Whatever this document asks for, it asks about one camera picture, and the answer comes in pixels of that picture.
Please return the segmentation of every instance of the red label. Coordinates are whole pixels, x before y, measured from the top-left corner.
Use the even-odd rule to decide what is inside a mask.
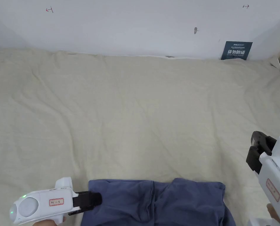
[[[64,199],[50,199],[49,200],[49,206],[54,206],[54,205],[63,205],[64,204]]]
[[[278,192],[278,190],[276,189],[276,187],[273,185],[273,183],[270,181],[269,178],[267,179],[266,186],[271,192],[271,194],[273,195],[273,197],[275,198],[275,200],[278,202],[280,199],[280,193]]]

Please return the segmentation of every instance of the finger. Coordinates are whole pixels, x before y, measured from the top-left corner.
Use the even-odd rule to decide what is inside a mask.
[[[53,220],[44,220],[34,223],[33,226],[57,226]]]
[[[271,216],[272,218],[274,218],[278,223],[280,223],[280,218],[279,218],[279,216],[277,215],[277,213],[276,213],[276,211],[275,211],[273,205],[270,204],[270,203],[268,203],[268,204],[267,204],[267,209],[268,209],[268,212],[269,212],[270,216]]]

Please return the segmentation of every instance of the beige bedsheet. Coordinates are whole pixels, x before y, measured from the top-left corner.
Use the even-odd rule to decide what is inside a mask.
[[[269,217],[245,162],[254,130],[280,135],[267,61],[0,51],[0,225],[19,196],[64,176],[75,191],[99,178],[220,181],[237,225]]]

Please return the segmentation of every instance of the blue cloth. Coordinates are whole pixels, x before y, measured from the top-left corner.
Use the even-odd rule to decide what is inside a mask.
[[[86,211],[80,226],[235,226],[220,182],[90,180],[89,190],[101,193],[102,204]]]

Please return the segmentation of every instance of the wrinkled sheet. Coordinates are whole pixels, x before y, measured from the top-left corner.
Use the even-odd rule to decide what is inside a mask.
[[[237,225],[269,217],[245,162],[254,130],[280,135],[268,61],[1,50],[0,225],[19,196],[64,176],[75,191],[103,178],[220,181]]]
[[[90,180],[89,191],[103,201],[83,214],[81,226],[236,226],[220,182]]]

